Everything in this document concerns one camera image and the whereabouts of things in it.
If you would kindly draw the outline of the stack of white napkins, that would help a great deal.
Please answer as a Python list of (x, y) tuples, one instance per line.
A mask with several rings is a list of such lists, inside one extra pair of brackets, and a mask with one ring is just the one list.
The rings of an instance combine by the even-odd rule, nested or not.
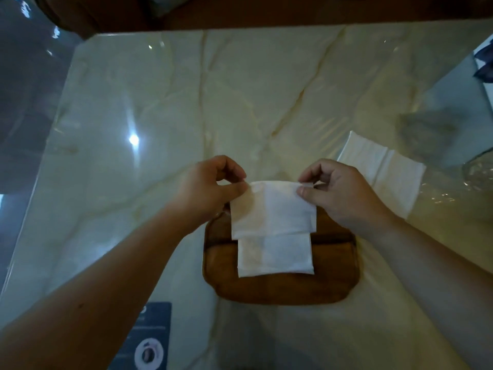
[(355, 167), (382, 202), (407, 219), (421, 191), (426, 165), (350, 131), (338, 162)]

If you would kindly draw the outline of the person's left hand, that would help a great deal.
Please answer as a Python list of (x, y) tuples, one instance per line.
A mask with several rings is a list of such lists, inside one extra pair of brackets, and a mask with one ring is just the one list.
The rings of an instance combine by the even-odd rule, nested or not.
[(178, 227), (190, 234), (229, 204), (218, 205), (217, 186), (245, 181), (245, 178), (243, 168), (225, 155), (201, 161), (188, 171), (166, 210), (177, 220)]

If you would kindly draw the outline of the person's right hand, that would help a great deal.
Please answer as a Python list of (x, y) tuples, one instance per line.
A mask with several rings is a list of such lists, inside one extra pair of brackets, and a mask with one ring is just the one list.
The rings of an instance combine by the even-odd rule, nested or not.
[(299, 176), (300, 183), (323, 186), (323, 209), (337, 224), (365, 239), (382, 234), (396, 220), (355, 167), (320, 159)]

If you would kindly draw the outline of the person's left forearm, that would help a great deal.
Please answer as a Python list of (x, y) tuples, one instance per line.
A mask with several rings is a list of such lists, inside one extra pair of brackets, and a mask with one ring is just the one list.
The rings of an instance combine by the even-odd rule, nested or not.
[(168, 205), (0, 332), (0, 370), (106, 370), (177, 245), (207, 216)]

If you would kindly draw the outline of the white paper napkin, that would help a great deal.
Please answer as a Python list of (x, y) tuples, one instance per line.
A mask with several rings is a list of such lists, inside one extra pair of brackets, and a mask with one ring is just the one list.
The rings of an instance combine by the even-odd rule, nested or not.
[(238, 240), (238, 276), (254, 277), (280, 273), (315, 273), (309, 233)]
[(299, 187), (309, 183), (255, 181), (230, 202), (231, 237), (266, 237), (317, 231), (316, 206), (301, 198)]

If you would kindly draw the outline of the dark blue printed card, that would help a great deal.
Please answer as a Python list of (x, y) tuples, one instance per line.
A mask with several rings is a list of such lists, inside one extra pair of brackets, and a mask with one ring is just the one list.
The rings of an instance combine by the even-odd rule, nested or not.
[(167, 370), (172, 304), (149, 302), (108, 370)]

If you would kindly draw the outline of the person's right forearm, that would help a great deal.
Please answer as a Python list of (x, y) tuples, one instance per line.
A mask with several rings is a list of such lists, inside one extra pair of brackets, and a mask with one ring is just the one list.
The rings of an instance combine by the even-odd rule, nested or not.
[(358, 218), (353, 231), (471, 368), (493, 370), (493, 274), (394, 214)]

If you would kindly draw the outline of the brown wooden tray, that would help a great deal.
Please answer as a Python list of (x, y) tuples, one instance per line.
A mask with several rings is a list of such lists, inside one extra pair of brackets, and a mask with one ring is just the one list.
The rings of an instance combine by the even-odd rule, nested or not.
[(220, 298), (258, 305), (332, 304), (345, 299), (361, 279), (361, 262), (352, 232), (317, 207), (317, 232), (311, 235), (314, 274), (276, 273), (239, 277), (238, 241), (231, 217), (222, 213), (206, 224), (202, 274)]

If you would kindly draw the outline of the brown wooden furniture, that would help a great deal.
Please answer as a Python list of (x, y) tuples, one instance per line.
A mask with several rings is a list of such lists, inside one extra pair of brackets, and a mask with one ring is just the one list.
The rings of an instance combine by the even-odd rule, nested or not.
[(84, 40), (157, 30), (422, 22), (493, 17), (493, 0), (34, 0)]

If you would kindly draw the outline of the dark blue cloth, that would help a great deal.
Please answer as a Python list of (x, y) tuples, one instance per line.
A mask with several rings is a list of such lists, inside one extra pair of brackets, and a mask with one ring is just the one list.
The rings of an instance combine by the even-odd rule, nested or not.
[(483, 63), (477, 69), (473, 77), (485, 84), (493, 84), (493, 40), (488, 45), (479, 49), (474, 58)]

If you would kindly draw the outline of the clear plastic table cover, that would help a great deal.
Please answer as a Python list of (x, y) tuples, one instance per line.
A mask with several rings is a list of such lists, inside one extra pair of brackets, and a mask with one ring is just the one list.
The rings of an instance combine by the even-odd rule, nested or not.
[[(472, 52), (493, 18), (100, 35), (77, 47), (0, 297), (0, 329), (155, 214), (194, 163), (248, 181), (336, 159), (350, 131), (423, 162), (409, 221), (493, 272), (493, 147)], [(367, 242), (348, 298), (319, 307), (219, 299), (204, 227), (151, 301), (172, 303), (169, 369), (467, 370)]]

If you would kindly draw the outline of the clear glass bowl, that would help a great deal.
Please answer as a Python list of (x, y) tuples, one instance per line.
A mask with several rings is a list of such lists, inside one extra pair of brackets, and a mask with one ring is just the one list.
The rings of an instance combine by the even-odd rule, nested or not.
[(469, 190), (493, 193), (493, 147), (464, 163), (461, 173)]

